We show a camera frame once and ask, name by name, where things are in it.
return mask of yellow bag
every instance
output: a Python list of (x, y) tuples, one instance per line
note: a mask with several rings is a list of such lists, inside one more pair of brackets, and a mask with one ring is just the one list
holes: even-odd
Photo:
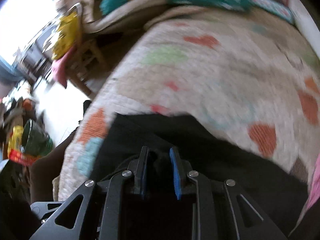
[(59, 18), (55, 34), (50, 39), (53, 44), (52, 60), (57, 60), (68, 52), (76, 41), (78, 31), (79, 24), (76, 12)]
[(13, 127), (12, 136), (9, 138), (8, 142), (8, 158), (10, 157), (11, 150), (16, 150), (21, 152), (21, 142), (22, 142), (23, 127), (20, 125)]

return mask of pink fabric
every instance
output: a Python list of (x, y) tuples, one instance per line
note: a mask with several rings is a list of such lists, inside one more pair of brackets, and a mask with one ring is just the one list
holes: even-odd
[(307, 210), (320, 198), (320, 154), (316, 161), (315, 172), (313, 174), (311, 192), (307, 200)]
[(67, 88), (67, 77), (66, 77), (66, 64), (76, 51), (76, 46), (73, 45), (68, 52), (63, 55), (62, 58), (54, 60), (52, 62), (52, 74), (53, 80), (59, 82), (64, 88)]

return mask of wall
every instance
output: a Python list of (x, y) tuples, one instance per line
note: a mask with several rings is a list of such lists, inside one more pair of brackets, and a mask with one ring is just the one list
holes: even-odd
[(0, 98), (4, 98), (8, 95), (9, 91), (14, 87), (14, 83), (11, 85), (5, 85), (0, 81)]

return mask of plastic bag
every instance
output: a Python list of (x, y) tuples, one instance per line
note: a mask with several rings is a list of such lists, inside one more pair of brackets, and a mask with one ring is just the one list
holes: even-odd
[(52, 48), (52, 60), (61, 58), (72, 47), (78, 31), (79, 24), (76, 12), (58, 19), (54, 34), (44, 42), (44, 44), (51, 43), (46, 50)]
[(40, 157), (34, 157), (22, 153), (22, 134), (23, 127), (20, 125), (13, 127), (13, 133), (8, 143), (8, 158), (13, 162), (20, 163), (24, 166), (31, 166)]
[(23, 153), (31, 156), (45, 156), (52, 150), (52, 139), (32, 119), (24, 126), (22, 135)]

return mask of sunlight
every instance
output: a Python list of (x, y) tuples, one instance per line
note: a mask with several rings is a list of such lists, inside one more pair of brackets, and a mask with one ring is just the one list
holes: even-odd
[(0, 9), (0, 55), (12, 64), (18, 47), (23, 49), (57, 15), (52, 0), (7, 0)]

